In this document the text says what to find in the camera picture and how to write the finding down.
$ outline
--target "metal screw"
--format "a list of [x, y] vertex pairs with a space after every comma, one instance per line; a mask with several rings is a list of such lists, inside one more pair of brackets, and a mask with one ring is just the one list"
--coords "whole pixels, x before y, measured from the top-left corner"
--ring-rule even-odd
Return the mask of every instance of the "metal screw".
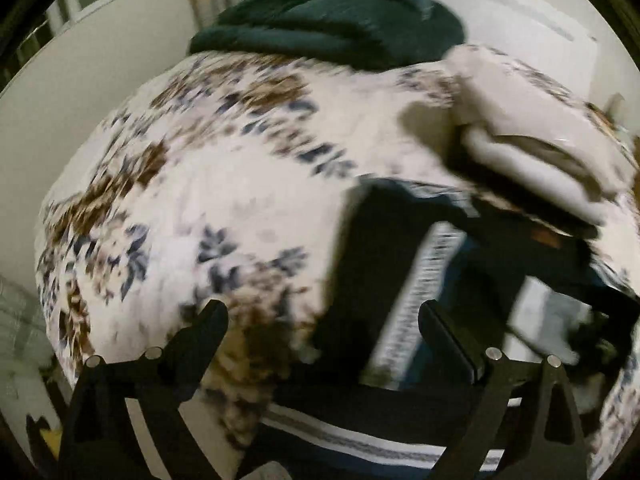
[[491, 361], [499, 361], [502, 358], [502, 352], [495, 346], [489, 346], [489, 348], [484, 351], [484, 354], [491, 359]]
[[158, 359], [162, 355], [162, 349], [159, 346], [152, 346], [145, 351], [145, 357], [149, 360]]
[[555, 355], [550, 355], [546, 358], [546, 362], [552, 365], [553, 368], [559, 368], [562, 364], [562, 361], [558, 359]]
[[99, 355], [92, 355], [84, 362], [84, 366], [87, 366], [89, 368], [95, 368], [101, 362], [102, 362], [102, 359]]

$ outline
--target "white stripe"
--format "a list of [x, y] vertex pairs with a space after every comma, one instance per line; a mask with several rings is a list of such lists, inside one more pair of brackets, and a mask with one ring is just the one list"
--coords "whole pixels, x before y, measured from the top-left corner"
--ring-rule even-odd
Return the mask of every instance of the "white stripe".
[[441, 186], [439, 184], [421, 184], [419, 182], [411, 182], [406, 180], [398, 180], [407, 191], [418, 198], [436, 198], [437, 196], [446, 196], [451, 203], [463, 209], [467, 216], [477, 218], [480, 216], [471, 201], [471, 194], [464, 189], [457, 187]]
[[466, 233], [449, 222], [436, 222], [431, 226], [386, 318], [362, 374], [363, 382], [376, 370], [388, 370], [390, 382], [384, 387], [398, 389], [422, 340], [418, 329], [420, 306], [427, 300], [440, 297], [447, 266], [465, 239]]
[[603, 259], [596, 256], [596, 254], [594, 254], [591, 259], [590, 267], [596, 271], [596, 274], [605, 285], [615, 288], [620, 292], [626, 289], [625, 280]]
[[[314, 446], [322, 447], [323, 449], [330, 449], [340, 453], [348, 454], [366, 460], [368, 462], [374, 462], [384, 465], [393, 466], [407, 466], [415, 467], [419, 469], [432, 469], [437, 460], [408, 460], [406, 458], [387, 458], [377, 456], [375, 454], [367, 453], [359, 449], [353, 449], [352, 447], [336, 444], [334, 442], [328, 442], [323, 440], [314, 434], [310, 434], [301, 430], [300, 428], [293, 428], [288, 426], [279, 420], [272, 420], [269, 418], [270, 413], [275, 415], [285, 416], [291, 420], [302, 422], [318, 431], [330, 434], [345, 440], [349, 440], [354, 444], [366, 444], [367, 446], [373, 446], [379, 449], [388, 450], [399, 453], [420, 453], [426, 455], [435, 455], [438, 458], [444, 453], [446, 449], [444, 446], [432, 446], [431, 444], [405, 444], [404, 442], [395, 442], [393, 440], [385, 440], [384, 438], [378, 438], [364, 433], [358, 433], [357, 431], [345, 430], [323, 422], [317, 418], [307, 415], [306, 413], [286, 408], [285, 406], [279, 406], [278, 404], [270, 404], [261, 420], [261, 423], [265, 426], [273, 428], [275, 430], [284, 431], [285, 433], [292, 434], [305, 442], [313, 444]], [[503, 449], [491, 449], [487, 453], [485, 463], [482, 464], [480, 471], [494, 471], [497, 468], [497, 460], [499, 460], [504, 453]]]

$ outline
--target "floral fabric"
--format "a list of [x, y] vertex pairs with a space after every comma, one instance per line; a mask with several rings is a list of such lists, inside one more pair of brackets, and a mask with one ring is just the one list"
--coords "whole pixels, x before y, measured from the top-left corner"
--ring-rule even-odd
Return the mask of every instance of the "floral fabric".
[[[439, 62], [374, 74], [215, 52], [140, 87], [72, 157], [36, 228], [47, 335], [70, 382], [91, 354], [118, 362], [164, 346], [218, 298], [230, 327], [202, 387], [229, 440], [246, 446], [275, 380], [311, 357], [305, 341], [330, 297], [359, 176], [511, 207], [450, 174], [421, 141], [450, 132], [458, 91]], [[594, 246], [613, 285], [640, 290], [625, 200]], [[634, 356], [602, 414], [594, 477], [635, 425], [638, 391]]]

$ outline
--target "beige cloth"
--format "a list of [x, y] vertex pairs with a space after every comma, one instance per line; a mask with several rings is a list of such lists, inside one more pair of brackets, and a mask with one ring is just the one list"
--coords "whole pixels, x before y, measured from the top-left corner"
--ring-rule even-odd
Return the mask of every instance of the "beige cloth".
[[469, 155], [483, 166], [517, 182], [592, 225], [603, 225], [607, 219], [606, 200], [590, 200], [584, 187], [571, 175], [540, 160], [517, 146], [496, 142], [479, 124], [465, 127], [462, 143]]
[[521, 62], [462, 45], [446, 59], [461, 86], [461, 123], [483, 123], [497, 142], [519, 147], [577, 179], [591, 199], [627, 189], [635, 168], [591, 120], [584, 102]]

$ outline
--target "bed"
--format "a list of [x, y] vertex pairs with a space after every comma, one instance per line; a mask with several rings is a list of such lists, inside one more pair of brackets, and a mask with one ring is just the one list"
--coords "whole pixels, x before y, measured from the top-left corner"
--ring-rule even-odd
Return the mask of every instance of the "bed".
[[[589, 81], [565, 79], [578, 95]], [[231, 325], [202, 386], [228, 439], [247, 446], [326, 310], [340, 222], [361, 176], [514, 208], [439, 156], [457, 92], [443, 62], [367, 73], [241, 52], [196, 54], [142, 85], [73, 155], [36, 226], [38, 294], [68, 380], [94, 353], [119, 362], [164, 346], [219, 298]], [[599, 270], [638, 291], [631, 192], [608, 207], [592, 242]], [[282, 333], [283, 315], [292, 333]], [[640, 415], [634, 338], [591, 441], [593, 478]]]

